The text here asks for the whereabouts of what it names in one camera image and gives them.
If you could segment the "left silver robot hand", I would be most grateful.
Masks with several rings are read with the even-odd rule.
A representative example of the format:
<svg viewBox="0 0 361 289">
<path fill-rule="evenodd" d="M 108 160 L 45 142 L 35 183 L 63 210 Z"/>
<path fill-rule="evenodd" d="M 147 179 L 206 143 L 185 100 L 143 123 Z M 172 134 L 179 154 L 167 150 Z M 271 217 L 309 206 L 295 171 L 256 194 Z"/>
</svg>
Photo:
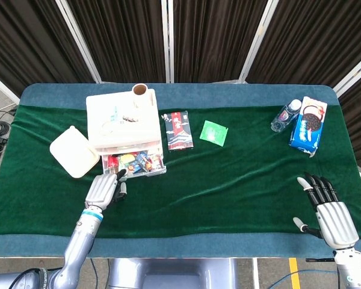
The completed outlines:
<svg viewBox="0 0 361 289">
<path fill-rule="evenodd" d="M 104 211 L 110 204 L 127 197 L 126 169 L 117 173 L 106 173 L 94 178 L 85 198 L 85 207 L 95 206 Z"/>
</svg>

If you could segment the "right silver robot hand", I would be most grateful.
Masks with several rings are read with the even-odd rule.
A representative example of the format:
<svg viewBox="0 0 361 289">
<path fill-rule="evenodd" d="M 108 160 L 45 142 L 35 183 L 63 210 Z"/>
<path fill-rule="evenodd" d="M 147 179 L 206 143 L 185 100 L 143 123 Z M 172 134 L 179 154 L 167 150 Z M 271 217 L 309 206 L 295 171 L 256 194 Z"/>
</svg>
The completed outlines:
<svg viewBox="0 0 361 289">
<path fill-rule="evenodd" d="M 332 249 L 354 247 L 359 235 L 346 204 L 340 201 L 333 184 L 323 176 L 304 175 L 297 177 L 297 182 L 308 196 L 319 229 L 309 227 L 298 217 L 293 218 L 294 224 L 301 232 L 323 239 Z"/>
</svg>

